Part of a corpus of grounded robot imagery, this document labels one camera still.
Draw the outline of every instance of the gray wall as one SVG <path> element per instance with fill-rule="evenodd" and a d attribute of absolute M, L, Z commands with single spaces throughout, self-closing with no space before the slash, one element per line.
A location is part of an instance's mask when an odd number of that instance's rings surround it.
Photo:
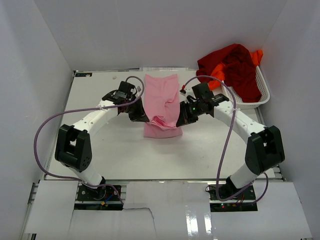
<path fill-rule="evenodd" d="M 263 45 L 261 69 L 271 93 L 262 107 L 268 125 L 280 128 L 286 160 L 315 240 L 320 239 L 320 3 L 290 0 Z"/>
<path fill-rule="evenodd" d="M 213 50 L 261 48 L 287 0 L 35 0 L 73 70 L 197 67 Z"/>
<path fill-rule="evenodd" d="M 17 240 L 33 182 L 39 125 L 60 112 L 72 71 L 33 0 L 0 1 L 0 239 Z M 42 163 L 57 121 L 39 140 Z"/>

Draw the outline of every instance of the orange fabric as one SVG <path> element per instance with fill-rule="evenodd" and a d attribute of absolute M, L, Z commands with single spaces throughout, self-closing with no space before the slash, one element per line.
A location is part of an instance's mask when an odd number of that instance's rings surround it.
<path fill-rule="evenodd" d="M 254 53 L 250 52 L 250 55 L 251 55 L 251 59 L 252 59 L 254 66 L 259 66 L 261 59 L 262 59 L 262 56 L 264 55 L 264 52 L 261 49 L 259 49 L 259 50 L 255 51 Z"/>
<path fill-rule="evenodd" d="M 260 65 L 260 62 L 261 62 L 261 59 L 262 59 L 263 55 L 264 55 L 264 52 L 261 49 L 255 51 L 253 53 L 250 52 L 250 56 L 251 56 L 252 62 L 253 62 L 255 67 Z M 217 79 L 219 79 L 221 81 L 224 81 L 226 79 L 225 78 L 225 73 L 224 73 L 224 67 L 225 67 L 225 65 L 222 62 L 219 63 L 213 69 L 213 71 L 212 71 L 210 76 L 215 77 L 215 78 L 217 78 Z M 208 85 L 209 85 L 210 91 L 212 91 L 212 90 L 218 88 L 221 85 L 221 83 L 218 82 L 218 81 L 210 81 L 208 83 Z"/>

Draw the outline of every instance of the red cloth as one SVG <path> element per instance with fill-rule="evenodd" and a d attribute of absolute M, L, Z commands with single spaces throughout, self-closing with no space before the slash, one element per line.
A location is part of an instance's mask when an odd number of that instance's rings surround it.
<path fill-rule="evenodd" d="M 196 75 L 210 76 L 215 67 L 223 63 L 225 81 L 228 87 L 233 87 L 244 103 L 256 103 L 261 93 L 256 81 L 256 67 L 250 52 L 241 44 L 232 44 L 214 51 L 198 60 L 199 70 Z M 207 77 L 198 78 L 201 83 L 210 82 Z"/>

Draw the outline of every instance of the blue wire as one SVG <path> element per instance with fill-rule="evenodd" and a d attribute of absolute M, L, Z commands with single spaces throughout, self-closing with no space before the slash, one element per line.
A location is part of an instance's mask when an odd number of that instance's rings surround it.
<path fill-rule="evenodd" d="M 104 200 L 104 202 L 107 203 L 112 197 L 113 197 L 113 195 L 111 195 L 111 196 L 108 197 L 106 200 Z"/>

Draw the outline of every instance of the plastic basket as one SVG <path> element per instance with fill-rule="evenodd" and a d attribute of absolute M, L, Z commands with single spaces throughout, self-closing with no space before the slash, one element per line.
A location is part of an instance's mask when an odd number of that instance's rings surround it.
<path fill-rule="evenodd" d="M 270 92 L 268 90 L 264 76 L 262 76 L 262 73 L 261 73 L 260 68 L 258 66 L 255 69 L 255 80 L 256 80 L 256 84 L 258 86 L 258 89 L 260 90 L 260 93 L 261 93 L 261 99 L 259 102 L 243 102 L 241 97 L 235 92 L 233 87 L 230 87 L 232 93 L 235 96 L 237 108 L 239 108 L 239 109 L 254 109 L 254 108 L 259 107 L 261 104 L 265 104 L 266 102 L 269 101 Z M 223 91 L 223 94 L 225 96 L 227 96 L 230 101 L 233 102 L 232 96 L 231 96 L 230 92 L 226 89 L 225 86 L 222 86 L 222 91 Z"/>

